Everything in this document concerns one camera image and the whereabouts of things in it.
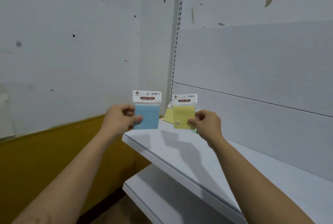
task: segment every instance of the brand logo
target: brand logo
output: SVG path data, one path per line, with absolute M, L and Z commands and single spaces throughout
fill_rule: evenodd
M 154 100 L 155 97 L 140 97 L 142 100 Z

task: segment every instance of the person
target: person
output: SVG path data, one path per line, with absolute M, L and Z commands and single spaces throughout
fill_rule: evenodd
M 142 121 L 130 104 L 114 105 L 101 129 L 71 163 L 14 220 L 13 224 L 76 223 L 103 153 L 114 139 Z M 222 136 L 221 119 L 201 110 L 189 123 L 213 149 L 248 223 L 313 223 L 281 190 Z

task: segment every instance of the wooden floor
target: wooden floor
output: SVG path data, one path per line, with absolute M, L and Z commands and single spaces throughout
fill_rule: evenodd
M 126 195 L 92 222 L 93 224 L 151 224 L 144 213 Z

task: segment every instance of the forearm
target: forearm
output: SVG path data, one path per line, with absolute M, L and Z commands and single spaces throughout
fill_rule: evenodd
M 313 223 L 223 137 L 216 142 L 214 151 L 248 223 Z
M 109 143 L 97 134 L 13 224 L 75 223 Z

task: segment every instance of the shelf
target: shelf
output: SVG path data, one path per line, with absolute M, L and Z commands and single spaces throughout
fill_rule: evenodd
M 123 141 L 235 224 L 246 223 L 217 157 L 191 130 L 159 121 L 158 129 L 131 130 Z M 330 223 L 333 183 L 230 142 L 315 223 Z
M 231 224 L 153 164 L 128 179 L 123 190 L 153 223 Z

